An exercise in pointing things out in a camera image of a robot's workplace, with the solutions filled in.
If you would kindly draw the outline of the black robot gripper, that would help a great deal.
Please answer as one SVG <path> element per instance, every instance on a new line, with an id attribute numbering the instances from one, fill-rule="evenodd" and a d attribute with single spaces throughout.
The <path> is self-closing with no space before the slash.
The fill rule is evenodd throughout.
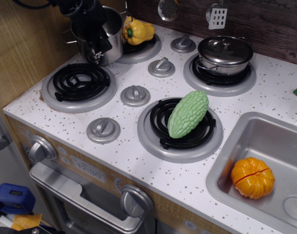
<path id="1" fill-rule="evenodd" d="M 69 17 L 87 40 L 88 61 L 105 63 L 105 53 L 112 49 L 112 45 L 103 29 L 107 17 L 101 3 L 97 0 L 52 0 L 50 3 L 58 6 L 61 14 Z"/>

